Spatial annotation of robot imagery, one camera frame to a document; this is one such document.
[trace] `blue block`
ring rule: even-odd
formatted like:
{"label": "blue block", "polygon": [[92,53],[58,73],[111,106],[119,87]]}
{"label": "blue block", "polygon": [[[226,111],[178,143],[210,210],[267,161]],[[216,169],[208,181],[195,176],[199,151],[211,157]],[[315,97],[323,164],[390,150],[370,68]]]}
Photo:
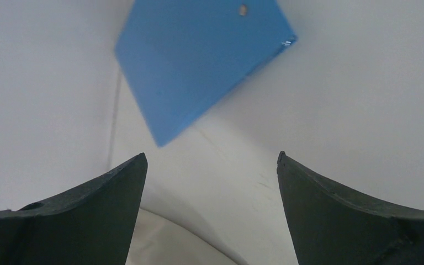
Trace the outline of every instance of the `blue block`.
{"label": "blue block", "polygon": [[295,41],[274,0],[136,0],[115,53],[163,146]]}

